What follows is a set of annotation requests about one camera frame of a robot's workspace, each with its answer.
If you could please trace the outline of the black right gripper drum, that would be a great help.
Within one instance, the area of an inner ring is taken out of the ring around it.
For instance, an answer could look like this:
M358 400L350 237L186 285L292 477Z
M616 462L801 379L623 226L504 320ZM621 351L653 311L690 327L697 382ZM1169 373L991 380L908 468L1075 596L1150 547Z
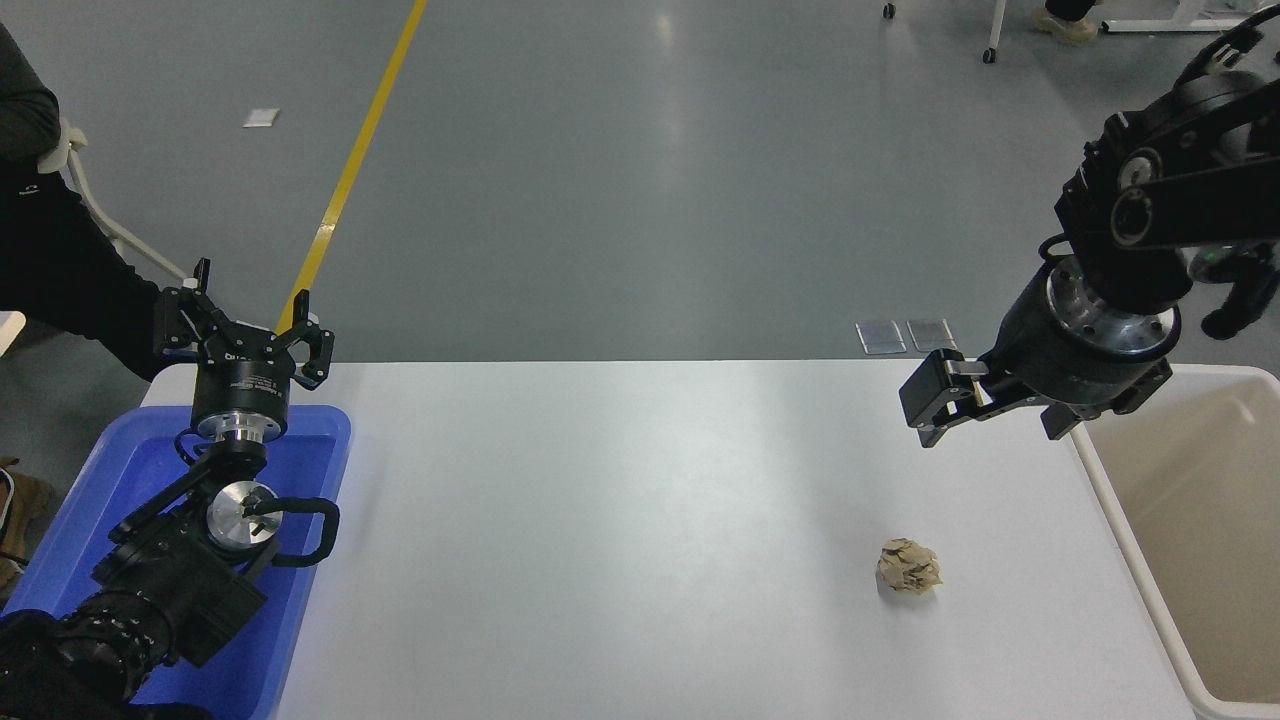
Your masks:
M1108 404L1152 365L1151 352L1126 357L1068 333L1050 311L1046 287L1029 284L986 352L986 392L998 397L1020 388L1061 404Z

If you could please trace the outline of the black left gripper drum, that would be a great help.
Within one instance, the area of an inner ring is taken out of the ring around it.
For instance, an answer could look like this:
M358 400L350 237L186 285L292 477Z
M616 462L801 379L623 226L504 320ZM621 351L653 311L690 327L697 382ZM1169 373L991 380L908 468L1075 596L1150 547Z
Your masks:
M232 414L262 416L269 427L288 424L294 361L275 351L273 333L215 334L198 342L191 411L193 427L210 427Z

